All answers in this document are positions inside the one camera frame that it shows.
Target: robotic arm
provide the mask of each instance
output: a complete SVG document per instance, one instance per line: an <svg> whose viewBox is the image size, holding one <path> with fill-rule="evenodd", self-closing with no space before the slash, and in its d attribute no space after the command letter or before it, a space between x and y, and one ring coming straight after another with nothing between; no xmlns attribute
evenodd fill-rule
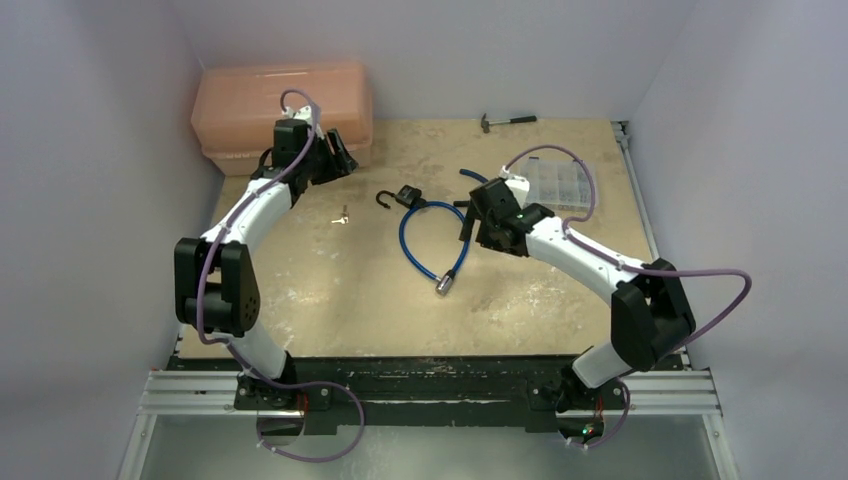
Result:
<svg viewBox="0 0 848 480"><path fill-rule="evenodd" d="M198 285L207 256L213 255L211 266L220 270L221 281L206 282L201 334L226 341L253 367L249 375L272 380L293 380L293 366L288 368L291 373L286 374L288 352L274 343L261 322L256 322L261 301L250 252L259 247L277 220L297 203L309 183L333 181L349 175L358 166L335 130L325 135L314 123L311 107L297 112L287 108L284 118L274 126L274 146L263 154L259 168L251 175L247 190L236 206L200 238L183 238L174 249L179 321L198 327ZM307 145L310 129L314 136L309 149L295 168L280 177ZM265 166L268 153L271 165ZM219 236L218 248L210 251Z"/></svg>
<svg viewBox="0 0 848 480"><path fill-rule="evenodd" d="M626 257L573 228L563 230L562 219L548 208L530 204L527 180L508 175L495 178L471 192L471 206L460 240L470 238L480 222L476 241L484 248L545 262L603 299L611 309L610 340L577 357L562 370L557 409L591 409L605 383L634 370L647 371L695 331L695 320L679 278L646 276L624 270L629 265L650 270L674 270L658 259L646 264ZM582 243L618 261L599 258Z"/></svg>

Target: metal connector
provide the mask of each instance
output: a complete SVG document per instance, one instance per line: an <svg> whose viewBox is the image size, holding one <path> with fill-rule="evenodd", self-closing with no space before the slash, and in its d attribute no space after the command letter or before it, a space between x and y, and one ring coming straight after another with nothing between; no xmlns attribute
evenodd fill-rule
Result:
<svg viewBox="0 0 848 480"><path fill-rule="evenodd" d="M439 283L436 284L436 293L441 296L445 296L450 291L450 288L453 286L453 277L456 273L453 270L448 270L447 273L442 275L442 278L439 279Z"/></svg>

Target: plastic storage box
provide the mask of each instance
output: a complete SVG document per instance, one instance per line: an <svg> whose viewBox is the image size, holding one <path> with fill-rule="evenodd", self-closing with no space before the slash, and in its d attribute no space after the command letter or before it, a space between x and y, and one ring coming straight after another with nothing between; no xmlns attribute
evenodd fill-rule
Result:
<svg viewBox="0 0 848 480"><path fill-rule="evenodd" d="M360 165L371 160L373 119L365 68L358 63L219 68L203 74L191 124L203 154L225 175L250 175L271 147L280 94L299 88L321 107L321 128L338 129ZM292 108L306 102L286 97Z"/></svg>
<svg viewBox="0 0 848 480"><path fill-rule="evenodd" d="M595 206L598 204L598 181L592 164L587 163L595 179ZM520 175L530 182L525 205L538 203L552 210L588 210L591 200L589 179L577 162L547 161L529 157Z"/></svg>

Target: wooden board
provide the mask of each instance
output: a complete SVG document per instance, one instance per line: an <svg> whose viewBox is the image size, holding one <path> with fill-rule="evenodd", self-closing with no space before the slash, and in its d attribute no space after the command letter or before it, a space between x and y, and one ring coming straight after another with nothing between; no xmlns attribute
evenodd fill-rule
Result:
<svg viewBox="0 0 848 480"><path fill-rule="evenodd" d="M453 289L435 284L404 257L398 223L406 210L386 210L379 190L404 184L428 200L467 199L477 183L460 168L489 178L533 145L566 146L594 165L600 190L595 216L577 229L626 255L649 259L627 170L607 120L540 120L493 127L475 120L391 120L375 124L371 166L310 187L252 252L262 295L260 321L295 356L497 355L580 353L609 336L609 308L583 285L541 262L472 243ZM540 152L562 159L558 152ZM246 177L228 178L220 219L244 192ZM332 224L344 205L346 225ZM447 210L415 214L410 250L438 275L460 251L459 220ZM180 356L221 357L186 330Z"/></svg>

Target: white enclosure wall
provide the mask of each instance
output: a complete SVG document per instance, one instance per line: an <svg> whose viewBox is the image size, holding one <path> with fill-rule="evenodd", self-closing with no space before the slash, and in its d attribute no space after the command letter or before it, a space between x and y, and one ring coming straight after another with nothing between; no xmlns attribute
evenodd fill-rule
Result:
<svg viewBox="0 0 848 480"><path fill-rule="evenodd" d="M357 58L381 117L629 118L695 0L173 0L206 67Z"/></svg>
<svg viewBox="0 0 848 480"><path fill-rule="evenodd" d="M201 67L164 0L14 0L0 68L0 476L114 478L219 184Z"/></svg>
<svg viewBox="0 0 848 480"><path fill-rule="evenodd" d="M745 478L848 469L848 3L702 0L632 121L660 252L754 289L693 346ZM686 282L705 322L738 280Z"/></svg>

